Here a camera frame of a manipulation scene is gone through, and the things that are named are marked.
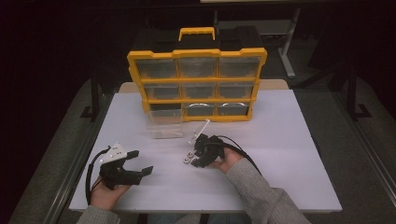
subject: person's left hand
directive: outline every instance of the person's left hand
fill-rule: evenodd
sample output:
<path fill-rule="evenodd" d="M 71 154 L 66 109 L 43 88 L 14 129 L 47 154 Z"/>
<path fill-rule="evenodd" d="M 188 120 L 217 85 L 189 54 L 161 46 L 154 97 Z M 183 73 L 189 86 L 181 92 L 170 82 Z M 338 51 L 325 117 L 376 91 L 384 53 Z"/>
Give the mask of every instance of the person's left hand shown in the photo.
<path fill-rule="evenodd" d="M 102 178 L 99 176 L 93 184 L 96 187 L 94 187 L 91 192 L 91 205 L 98 208 L 111 210 L 113 209 L 114 205 L 116 205 L 122 194 L 124 194 L 131 186 L 116 185 L 114 189 L 109 189 L 101 180 Z"/>

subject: organizer carrying handle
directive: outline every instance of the organizer carrying handle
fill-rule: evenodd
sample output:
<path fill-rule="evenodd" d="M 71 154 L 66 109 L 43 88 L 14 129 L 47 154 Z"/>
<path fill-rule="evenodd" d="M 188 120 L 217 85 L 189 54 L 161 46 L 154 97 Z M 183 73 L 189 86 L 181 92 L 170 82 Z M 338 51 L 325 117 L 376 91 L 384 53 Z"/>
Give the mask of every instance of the organizer carrying handle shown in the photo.
<path fill-rule="evenodd" d="M 181 40 L 183 35 L 212 35 L 215 40 L 215 28 L 213 27 L 193 27 L 193 28 L 181 28 L 178 41 Z"/>

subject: black cable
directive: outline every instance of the black cable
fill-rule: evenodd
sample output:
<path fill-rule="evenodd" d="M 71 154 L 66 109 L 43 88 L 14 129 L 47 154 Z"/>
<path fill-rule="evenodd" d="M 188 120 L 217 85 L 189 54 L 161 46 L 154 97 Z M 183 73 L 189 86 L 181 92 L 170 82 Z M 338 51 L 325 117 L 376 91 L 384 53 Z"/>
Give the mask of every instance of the black cable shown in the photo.
<path fill-rule="evenodd" d="M 91 188 L 91 192 L 96 188 L 96 186 L 98 186 L 100 183 L 102 182 L 102 179 L 99 180 L 95 185 L 92 186 Z"/>
<path fill-rule="evenodd" d="M 239 149 L 241 149 L 241 150 L 243 151 L 243 149 L 242 149 L 238 144 L 236 144 L 235 141 L 234 141 L 233 139 L 231 139 L 231 138 L 229 138 L 229 137 L 227 137 L 227 136 L 224 136 L 224 135 L 218 135 L 218 137 L 227 138 L 228 140 L 232 141 L 236 146 L 238 146 Z"/>
<path fill-rule="evenodd" d="M 218 135 L 218 137 L 227 138 L 228 140 L 230 140 L 234 144 L 236 144 L 236 142 L 233 139 L 231 139 L 227 136 Z M 256 168 L 257 172 L 259 172 L 259 174 L 262 175 L 262 172 L 260 172 L 259 167 L 257 167 L 257 165 L 253 161 L 253 159 L 251 159 L 250 156 L 246 153 L 246 151 L 244 151 L 244 149 L 242 149 L 238 144 L 236 144 L 236 146 L 230 145 L 228 143 L 206 143 L 206 144 L 204 144 L 204 146 L 207 146 L 207 145 L 223 146 L 223 147 L 227 147 L 227 148 L 231 149 L 232 151 L 238 153 L 239 155 L 243 156 L 248 161 L 250 161 L 250 163 L 254 166 L 254 168 Z"/>
<path fill-rule="evenodd" d="M 87 204 L 91 204 L 91 177 L 92 177 L 92 170 L 93 170 L 93 165 L 95 161 L 99 158 L 100 155 L 106 154 L 111 147 L 108 147 L 108 149 L 100 151 L 92 160 L 91 164 L 88 166 L 88 171 L 87 171 L 87 177 L 85 179 L 85 197 L 87 198 Z"/>

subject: white plastic clip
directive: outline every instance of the white plastic clip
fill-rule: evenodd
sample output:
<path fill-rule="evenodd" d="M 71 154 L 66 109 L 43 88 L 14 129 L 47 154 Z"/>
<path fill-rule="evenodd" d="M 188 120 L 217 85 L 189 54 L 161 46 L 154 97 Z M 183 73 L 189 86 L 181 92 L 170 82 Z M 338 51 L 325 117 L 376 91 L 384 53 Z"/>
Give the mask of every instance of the white plastic clip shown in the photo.
<path fill-rule="evenodd" d="M 210 119 L 206 120 L 206 123 L 204 123 L 203 125 L 201 125 L 199 127 L 199 129 L 197 130 L 192 130 L 193 132 L 193 136 L 191 138 L 191 140 L 189 141 L 189 144 L 192 145 L 194 144 L 195 140 L 199 137 L 199 135 L 201 135 L 201 133 L 204 131 L 204 129 L 206 128 L 206 126 L 210 123 Z"/>
<path fill-rule="evenodd" d="M 117 161 L 119 159 L 126 158 L 126 156 L 127 153 L 123 149 L 122 145 L 120 145 L 120 143 L 116 143 L 111 149 L 108 150 L 105 156 L 99 160 L 99 162 L 101 164 L 105 164 L 111 161 Z"/>

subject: person's right hand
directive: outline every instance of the person's right hand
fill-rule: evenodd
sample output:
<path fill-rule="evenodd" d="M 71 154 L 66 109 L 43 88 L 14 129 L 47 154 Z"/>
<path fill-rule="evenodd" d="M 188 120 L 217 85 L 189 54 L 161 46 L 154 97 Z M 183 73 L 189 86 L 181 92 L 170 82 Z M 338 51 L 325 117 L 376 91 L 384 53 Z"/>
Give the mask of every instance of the person's right hand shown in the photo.
<path fill-rule="evenodd" d="M 242 160 L 244 157 L 239 155 L 237 152 L 225 147 L 224 148 L 224 159 L 221 161 L 213 161 L 209 166 L 220 169 L 224 174 L 227 174 L 228 170 Z"/>

